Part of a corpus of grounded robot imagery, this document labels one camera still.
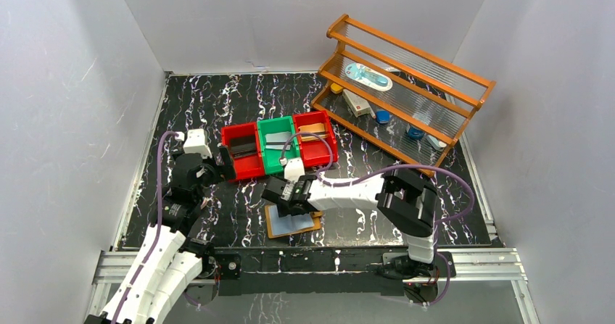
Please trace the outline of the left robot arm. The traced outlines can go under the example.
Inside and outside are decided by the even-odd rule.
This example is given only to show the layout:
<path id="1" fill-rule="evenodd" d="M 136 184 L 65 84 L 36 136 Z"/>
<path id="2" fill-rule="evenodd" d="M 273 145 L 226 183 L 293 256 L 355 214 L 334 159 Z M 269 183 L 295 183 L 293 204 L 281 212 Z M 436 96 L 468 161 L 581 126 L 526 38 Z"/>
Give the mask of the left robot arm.
<path id="1" fill-rule="evenodd" d="M 173 154 L 170 182 L 157 188 L 156 212 L 137 256 L 114 296 L 86 323 L 162 323 L 194 279 L 219 273 L 214 246 L 188 237 L 205 189 L 236 178 L 227 146 L 218 147 L 221 163 L 207 151 L 185 146 Z"/>

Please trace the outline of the orange card holder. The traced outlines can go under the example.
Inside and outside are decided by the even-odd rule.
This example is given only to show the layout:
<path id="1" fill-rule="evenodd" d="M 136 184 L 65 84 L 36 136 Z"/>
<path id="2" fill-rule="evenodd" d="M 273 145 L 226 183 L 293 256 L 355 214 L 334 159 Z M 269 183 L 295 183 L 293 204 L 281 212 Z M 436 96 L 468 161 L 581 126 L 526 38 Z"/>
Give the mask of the orange card holder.
<path id="1" fill-rule="evenodd" d="M 322 212 L 311 212 L 306 215 L 278 215 L 277 206 L 265 207 L 265 221 L 268 238 L 280 238 L 298 233 L 311 232 L 321 229 Z"/>

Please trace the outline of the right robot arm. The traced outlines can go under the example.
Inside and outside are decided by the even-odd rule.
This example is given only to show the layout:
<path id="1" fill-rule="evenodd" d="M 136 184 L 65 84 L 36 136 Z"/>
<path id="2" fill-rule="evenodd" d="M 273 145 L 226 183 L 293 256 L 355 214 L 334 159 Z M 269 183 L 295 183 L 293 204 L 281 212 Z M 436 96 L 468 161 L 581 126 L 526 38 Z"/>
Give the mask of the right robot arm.
<path id="1" fill-rule="evenodd" d="M 436 188 L 409 169 L 394 168 L 369 178 L 326 178 L 306 174 L 296 181 L 272 177 L 261 198 L 278 213 L 305 215 L 331 209 L 377 210 L 401 233 L 408 258 L 429 264 L 435 258 Z"/>

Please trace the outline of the silver VIP card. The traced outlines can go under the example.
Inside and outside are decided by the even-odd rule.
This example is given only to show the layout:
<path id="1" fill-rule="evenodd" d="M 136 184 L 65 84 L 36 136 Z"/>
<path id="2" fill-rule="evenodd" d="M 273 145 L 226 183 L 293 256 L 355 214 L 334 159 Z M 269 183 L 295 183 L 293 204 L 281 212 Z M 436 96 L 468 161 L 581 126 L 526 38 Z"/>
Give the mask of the silver VIP card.
<path id="1" fill-rule="evenodd" d="M 267 142 L 287 142 L 292 136 L 291 132 L 277 132 L 277 133 L 267 133 L 265 134 L 265 143 Z"/>

